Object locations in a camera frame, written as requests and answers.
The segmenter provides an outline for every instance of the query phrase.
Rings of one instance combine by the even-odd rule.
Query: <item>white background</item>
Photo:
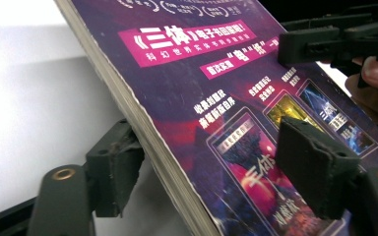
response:
[[[52,0],[0,1],[0,211],[83,164],[121,118]],[[95,223],[97,235],[189,235],[148,159],[124,217]]]

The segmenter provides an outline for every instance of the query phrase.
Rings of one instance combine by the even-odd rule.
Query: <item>book cover illustration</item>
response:
[[[277,62],[255,0],[72,0],[223,235],[347,235],[275,165],[279,119],[303,119],[378,167],[378,128],[316,64]]]

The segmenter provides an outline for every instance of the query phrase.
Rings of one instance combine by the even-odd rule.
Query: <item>book cover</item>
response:
[[[347,235],[347,213],[315,217],[276,166],[281,117],[342,142],[363,170],[378,167],[378,127],[317,64],[278,63],[284,29],[259,2],[71,6],[222,235]]]

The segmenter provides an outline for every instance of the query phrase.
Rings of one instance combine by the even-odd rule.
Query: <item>book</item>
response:
[[[255,0],[56,0],[194,235],[347,235],[276,166],[283,116],[378,167],[378,127]]]

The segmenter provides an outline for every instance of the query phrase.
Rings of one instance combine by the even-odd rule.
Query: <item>purple book cover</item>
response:
[[[277,62],[280,24],[254,0],[72,0],[224,235],[347,235],[275,165],[302,119],[378,167],[378,128],[315,63]]]

